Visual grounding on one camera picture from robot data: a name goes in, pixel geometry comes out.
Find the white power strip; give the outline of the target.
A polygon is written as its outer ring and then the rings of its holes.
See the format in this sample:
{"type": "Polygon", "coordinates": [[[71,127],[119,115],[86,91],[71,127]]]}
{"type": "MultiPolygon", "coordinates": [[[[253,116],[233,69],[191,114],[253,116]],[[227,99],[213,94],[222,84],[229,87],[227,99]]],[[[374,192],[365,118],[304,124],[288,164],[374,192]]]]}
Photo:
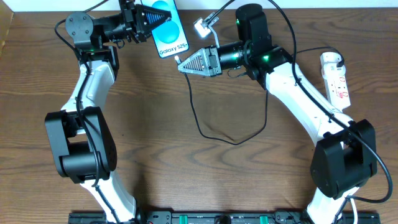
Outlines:
{"type": "Polygon", "coordinates": [[[347,87],[345,71],[323,70],[322,76],[325,82],[328,101],[339,111],[343,111],[351,105],[347,87]]]}

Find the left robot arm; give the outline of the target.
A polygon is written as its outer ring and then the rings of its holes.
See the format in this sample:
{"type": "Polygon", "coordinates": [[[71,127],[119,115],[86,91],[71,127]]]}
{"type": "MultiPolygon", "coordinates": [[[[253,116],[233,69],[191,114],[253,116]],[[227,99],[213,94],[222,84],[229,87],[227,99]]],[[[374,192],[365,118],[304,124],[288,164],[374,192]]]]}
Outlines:
{"type": "Polygon", "coordinates": [[[95,18],[88,11],[77,11],[62,20],[80,76],[62,109],[46,115],[45,127],[59,175],[89,191],[102,208],[73,212],[70,223],[148,222],[116,170],[116,145],[103,108],[118,74],[118,49],[126,42],[145,42],[172,15],[134,1],[120,1],[119,7],[112,16],[95,18]]]}

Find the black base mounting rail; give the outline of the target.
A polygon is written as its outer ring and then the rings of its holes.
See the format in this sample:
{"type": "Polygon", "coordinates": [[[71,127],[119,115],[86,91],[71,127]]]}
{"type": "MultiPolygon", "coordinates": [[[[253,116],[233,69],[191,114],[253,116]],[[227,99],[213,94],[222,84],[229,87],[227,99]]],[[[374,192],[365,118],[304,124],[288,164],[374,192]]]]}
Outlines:
{"type": "MultiPolygon", "coordinates": [[[[274,213],[172,213],[166,211],[148,212],[148,224],[266,224],[266,223],[312,223],[308,216],[300,212],[279,210],[274,213]]],[[[119,221],[119,223],[139,223],[137,220],[119,221]]],[[[116,223],[109,222],[105,213],[70,213],[69,224],[116,223]]],[[[354,214],[345,212],[337,223],[354,223],[354,214]]],[[[378,213],[358,213],[358,223],[380,224],[378,213]]]]}

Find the blue screen Galaxy smartphone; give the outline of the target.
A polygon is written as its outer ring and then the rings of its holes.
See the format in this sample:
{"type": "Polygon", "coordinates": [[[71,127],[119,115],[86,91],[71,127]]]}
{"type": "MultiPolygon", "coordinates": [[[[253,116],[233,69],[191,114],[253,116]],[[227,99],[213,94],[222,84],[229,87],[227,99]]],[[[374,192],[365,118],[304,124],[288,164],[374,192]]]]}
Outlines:
{"type": "Polygon", "coordinates": [[[145,6],[170,11],[172,18],[152,31],[155,46],[160,58],[185,52],[189,49],[188,41],[174,0],[142,0],[145,6]]]}

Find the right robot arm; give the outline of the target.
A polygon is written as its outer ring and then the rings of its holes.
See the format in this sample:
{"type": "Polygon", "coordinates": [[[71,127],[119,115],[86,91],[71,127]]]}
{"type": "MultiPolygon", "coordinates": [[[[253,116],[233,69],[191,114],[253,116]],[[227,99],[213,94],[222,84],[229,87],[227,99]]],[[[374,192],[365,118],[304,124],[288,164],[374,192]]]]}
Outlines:
{"type": "Polygon", "coordinates": [[[215,77],[244,67],[250,79],[290,110],[315,145],[310,173],[317,188],[302,223],[370,222],[367,214],[343,213],[347,203],[358,200],[359,188],[383,166],[372,124],[365,119],[353,121],[343,112],[350,104],[343,56],[337,51],[321,55],[326,86],[321,94],[300,71],[296,54],[272,43],[261,5],[237,8],[236,24],[237,42],[201,48],[178,61],[178,70],[184,75],[215,77]]]}

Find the white USB charger plug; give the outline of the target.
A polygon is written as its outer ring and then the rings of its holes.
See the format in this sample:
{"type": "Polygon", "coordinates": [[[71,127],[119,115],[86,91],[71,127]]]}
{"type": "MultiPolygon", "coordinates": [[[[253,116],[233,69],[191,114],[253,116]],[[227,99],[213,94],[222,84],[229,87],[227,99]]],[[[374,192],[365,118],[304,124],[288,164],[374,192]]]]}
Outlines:
{"type": "Polygon", "coordinates": [[[341,72],[346,70],[344,58],[336,52],[322,53],[320,62],[323,72],[341,72]]]}

